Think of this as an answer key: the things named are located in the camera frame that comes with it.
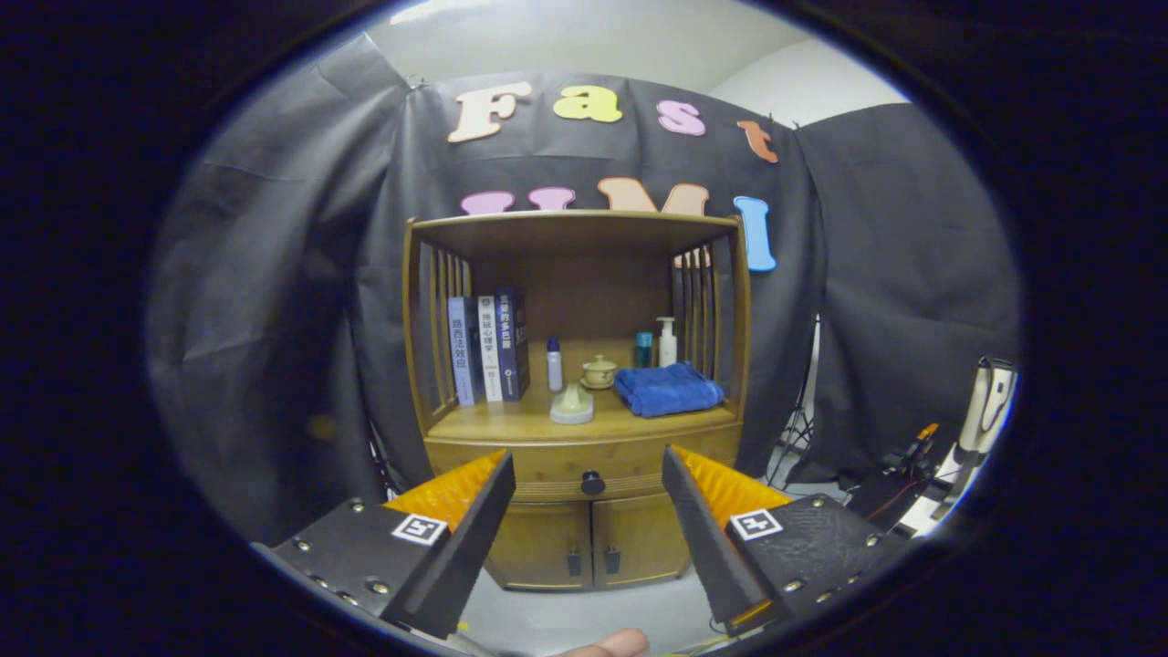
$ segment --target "drawer knob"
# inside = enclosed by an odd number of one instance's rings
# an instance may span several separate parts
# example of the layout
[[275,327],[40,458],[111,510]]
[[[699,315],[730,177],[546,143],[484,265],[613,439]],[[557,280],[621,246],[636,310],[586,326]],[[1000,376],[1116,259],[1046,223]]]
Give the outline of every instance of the drawer knob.
[[600,495],[604,492],[604,479],[600,478],[600,473],[596,470],[589,470],[584,472],[580,482],[580,490],[584,495]]

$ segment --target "foam letter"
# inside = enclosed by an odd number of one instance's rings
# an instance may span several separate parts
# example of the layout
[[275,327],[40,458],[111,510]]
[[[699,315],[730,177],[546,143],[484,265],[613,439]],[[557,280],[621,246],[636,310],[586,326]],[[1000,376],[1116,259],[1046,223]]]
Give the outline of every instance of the foam letter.
[[585,84],[568,87],[559,92],[563,98],[551,106],[564,118],[590,118],[600,123],[612,123],[625,116],[617,109],[617,95],[611,89]]
[[576,192],[568,187],[540,187],[531,189],[527,200],[541,210],[565,210],[576,200]]
[[674,214],[691,214],[703,216],[705,201],[710,193],[701,185],[681,182],[674,185],[665,207],[658,210],[649,193],[640,180],[633,178],[605,178],[596,184],[605,196],[609,196],[609,209],[626,212],[668,212]]
[[454,99],[463,104],[463,112],[458,117],[458,127],[446,137],[446,140],[458,144],[499,132],[502,125],[492,122],[491,115],[510,118],[515,113],[515,97],[530,95],[531,85],[527,82],[460,94]]
[[697,118],[702,116],[701,112],[689,103],[661,101],[658,103],[658,111],[661,112],[658,123],[669,132],[694,136],[705,134],[705,124]]
[[770,206],[750,196],[735,196],[734,207],[742,212],[746,233],[746,269],[771,271],[779,263],[771,255],[771,238],[766,234],[766,213],[771,209]]
[[771,140],[771,136],[766,133],[765,130],[758,126],[757,123],[752,120],[739,120],[738,127],[746,131],[746,141],[750,144],[750,150],[755,151],[755,154],[763,158],[769,162],[779,161],[779,155],[774,154],[766,143]]
[[510,192],[480,192],[463,199],[460,205],[466,214],[495,214],[507,212],[515,205],[515,195]]

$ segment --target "wooden shelf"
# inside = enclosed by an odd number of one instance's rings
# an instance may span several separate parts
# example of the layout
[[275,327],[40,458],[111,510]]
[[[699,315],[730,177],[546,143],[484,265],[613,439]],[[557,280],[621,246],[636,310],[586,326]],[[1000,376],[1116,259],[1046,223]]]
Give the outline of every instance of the wooden shelf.
[[737,219],[684,214],[508,212],[418,221],[417,236],[468,261],[606,255],[666,256],[737,229]]
[[457,407],[431,427],[426,437],[459,441],[540,441],[612,440],[623,436],[691,431],[705,427],[731,424],[735,414],[724,406],[695,413],[638,417],[625,406],[614,388],[590,390],[593,416],[584,424],[557,424],[549,410],[554,393],[528,389],[517,402],[480,402]]

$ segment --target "blue towel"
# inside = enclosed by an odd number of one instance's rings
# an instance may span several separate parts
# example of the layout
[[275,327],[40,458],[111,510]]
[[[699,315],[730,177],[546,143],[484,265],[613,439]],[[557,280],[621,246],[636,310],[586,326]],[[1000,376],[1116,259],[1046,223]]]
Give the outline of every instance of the blue towel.
[[725,399],[722,388],[688,362],[668,367],[621,369],[617,392],[635,415],[658,417],[712,408]]

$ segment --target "book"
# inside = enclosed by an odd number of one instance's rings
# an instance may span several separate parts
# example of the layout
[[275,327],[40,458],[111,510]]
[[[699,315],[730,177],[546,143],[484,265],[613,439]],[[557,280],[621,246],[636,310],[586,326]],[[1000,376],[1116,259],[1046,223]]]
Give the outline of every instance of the book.
[[450,324],[450,359],[454,368],[454,390],[459,406],[474,406],[484,399],[482,353],[479,351],[479,312],[474,299],[446,299]]
[[482,295],[479,297],[479,352],[482,354],[482,388],[487,401],[503,401],[496,340],[495,296]]
[[508,285],[495,290],[495,313],[499,326],[499,379],[502,382],[503,401],[519,401],[531,382],[523,289]]

